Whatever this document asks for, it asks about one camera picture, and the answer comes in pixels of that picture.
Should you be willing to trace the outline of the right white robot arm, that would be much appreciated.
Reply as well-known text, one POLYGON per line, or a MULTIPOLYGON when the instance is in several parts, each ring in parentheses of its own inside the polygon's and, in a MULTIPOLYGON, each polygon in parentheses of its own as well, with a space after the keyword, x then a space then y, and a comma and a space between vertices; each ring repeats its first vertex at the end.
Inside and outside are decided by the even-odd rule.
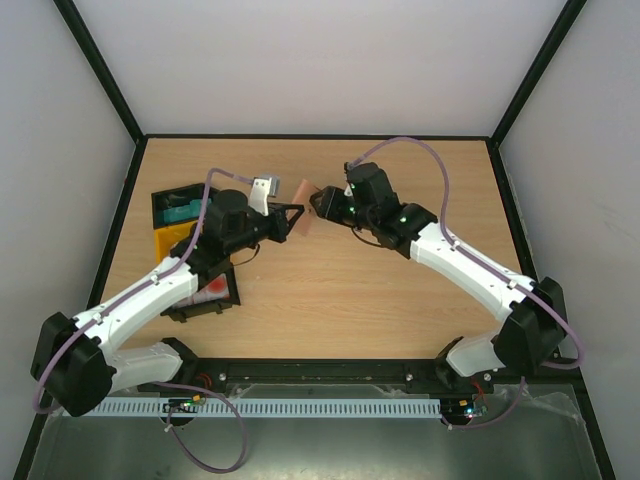
POLYGON ((455 392, 471 376, 507 368, 533 376, 565 338, 564 292, 553 279, 514 272, 475 250, 444 228, 437 216, 404 203, 386 172, 375 163, 354 167, 344 188, 327 186, 313 194, 316 214, 328 221, 368 230, 379 244, 431 268, 470 294, 499 322, 495 332, 450 343, 436 367, 436 379, 455 392))

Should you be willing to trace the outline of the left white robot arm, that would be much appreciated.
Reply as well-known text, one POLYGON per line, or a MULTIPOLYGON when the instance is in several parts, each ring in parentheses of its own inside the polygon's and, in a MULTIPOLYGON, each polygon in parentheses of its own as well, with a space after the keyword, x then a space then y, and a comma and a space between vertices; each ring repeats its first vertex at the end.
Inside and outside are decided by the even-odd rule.
POLYGON ((36 412, 49 394, 54 408, 82 416, 108 395, 173 379, 189 351, 175 340, 123 349, 142 326, 207 286, 232 266, 231 257, 263 240, 286 241, 304 213, 300 204, 251 202, 237 190, 205 196, 192 235, 159 265, 113 298, 72 317, 57 312, 42 325, 31 374, 36 412))

